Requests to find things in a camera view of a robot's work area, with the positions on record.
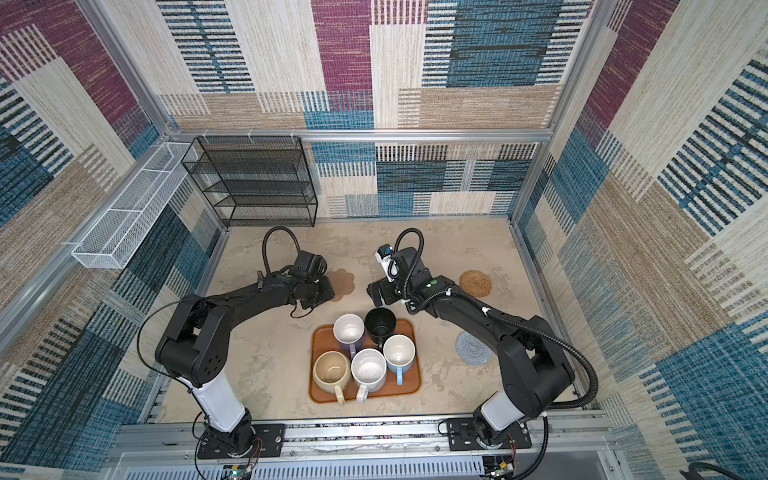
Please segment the paw shaped cork coaster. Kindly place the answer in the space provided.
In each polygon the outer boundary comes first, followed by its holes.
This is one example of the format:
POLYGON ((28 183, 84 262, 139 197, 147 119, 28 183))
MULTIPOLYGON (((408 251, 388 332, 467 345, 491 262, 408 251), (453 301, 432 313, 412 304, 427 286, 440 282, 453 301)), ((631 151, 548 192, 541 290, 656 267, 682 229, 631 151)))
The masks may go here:
POLYGON ((338 269, 327 273, 334 297, 332 302, 339 302, 344 296, 350 295, 355 289, 354 275, 346 269, 338 269))

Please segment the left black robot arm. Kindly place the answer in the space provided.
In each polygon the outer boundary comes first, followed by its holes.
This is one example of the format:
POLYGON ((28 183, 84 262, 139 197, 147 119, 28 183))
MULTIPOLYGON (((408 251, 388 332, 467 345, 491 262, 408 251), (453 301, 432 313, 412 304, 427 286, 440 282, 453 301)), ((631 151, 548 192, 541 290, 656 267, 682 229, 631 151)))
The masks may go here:
POLYGON ((207 297, 188 295, 175 310, 155 350, 155 361, 190 392, 206 420, 203 438, 226 456, 243 457, 255 448, 256 433, 248 409, 237 398, 226 374, 231 332, 243 322, 283 306, 312 312, 332 300, 327 262, 300 247, 287 227, 267 231, 262 242, 266 271, 245 287, 207 297), (296 249, 294 263, 272 270, 267 242, 276 231, 287 233, 296 249))

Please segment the woven rattan round coaster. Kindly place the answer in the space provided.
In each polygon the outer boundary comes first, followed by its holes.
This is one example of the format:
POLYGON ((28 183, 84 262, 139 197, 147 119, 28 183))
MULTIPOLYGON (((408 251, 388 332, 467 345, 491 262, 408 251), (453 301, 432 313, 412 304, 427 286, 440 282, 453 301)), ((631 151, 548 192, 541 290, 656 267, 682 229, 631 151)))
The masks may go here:
POLYGON ((476 298, 487 297, 492 292, 490 276, 480 270, 467 270, 459 278, 459 285, 469 295, 476 298))

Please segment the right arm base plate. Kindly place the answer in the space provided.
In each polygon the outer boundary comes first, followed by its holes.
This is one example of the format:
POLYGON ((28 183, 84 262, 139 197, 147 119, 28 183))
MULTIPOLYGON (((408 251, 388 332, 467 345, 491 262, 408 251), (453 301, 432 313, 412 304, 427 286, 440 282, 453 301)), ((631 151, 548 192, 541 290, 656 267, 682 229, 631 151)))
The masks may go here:
POLYGON ((525 424, 512 423, 492 439, 482 440, 475 429, 475 422, 469 417, 453 417, 441 420, 437 431, 446 437, 451 451, 470 450, 512 450, 532 447, 532 441, 525 424))

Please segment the blue grey braided coaster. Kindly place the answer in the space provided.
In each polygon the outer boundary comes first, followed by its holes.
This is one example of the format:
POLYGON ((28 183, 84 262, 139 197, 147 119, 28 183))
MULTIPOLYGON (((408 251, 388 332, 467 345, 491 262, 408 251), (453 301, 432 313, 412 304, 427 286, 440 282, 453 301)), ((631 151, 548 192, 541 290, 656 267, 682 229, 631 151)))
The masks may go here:
POLYGON ((489 347, 466 331, 457 336, 455 349, 460 359, 471 366, 485 365, 493 357, 489 347))

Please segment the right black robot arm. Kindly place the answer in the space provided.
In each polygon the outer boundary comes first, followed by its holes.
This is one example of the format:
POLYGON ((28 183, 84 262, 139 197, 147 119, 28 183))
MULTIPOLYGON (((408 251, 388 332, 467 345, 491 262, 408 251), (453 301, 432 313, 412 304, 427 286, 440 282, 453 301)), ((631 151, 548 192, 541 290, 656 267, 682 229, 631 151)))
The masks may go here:
POLYGON ((482 445, 503 441, 508 428, 549 410, 580 408, 596 399, 599 379, 587 357, 557 337, 540 316, 524 319, 498 310, 445 276, 433 276, 422 261, 424 236, 407 228, 375 258, 385 276, 370 283, 374 305, 401 303, 410 315, 425 312, 448 321, 495 354, 501 387, 473 413, 482 445))

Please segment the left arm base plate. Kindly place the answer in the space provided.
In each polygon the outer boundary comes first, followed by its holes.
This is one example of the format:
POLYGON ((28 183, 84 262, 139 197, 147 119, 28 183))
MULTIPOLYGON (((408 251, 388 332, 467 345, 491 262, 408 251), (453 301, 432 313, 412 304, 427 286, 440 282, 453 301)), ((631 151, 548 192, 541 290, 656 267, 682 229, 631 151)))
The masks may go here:
POLYGON ((233 432, 220 432, 206 427, 197 448, 197 460, 229 460, 246 462, 257 457, 279 457, 285 433, 284 424, 251 424, 236 427, 233 432))

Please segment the black mug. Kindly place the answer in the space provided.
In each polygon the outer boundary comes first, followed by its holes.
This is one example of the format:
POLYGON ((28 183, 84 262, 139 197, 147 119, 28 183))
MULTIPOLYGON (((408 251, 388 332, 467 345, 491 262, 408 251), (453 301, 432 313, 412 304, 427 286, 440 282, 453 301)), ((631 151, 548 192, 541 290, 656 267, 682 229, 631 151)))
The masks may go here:
POLYGON ((395 334, 397 318, 387 308, 374 308, 366 314, 364 325, 375 347, 382 351, 386 341, 395 334))

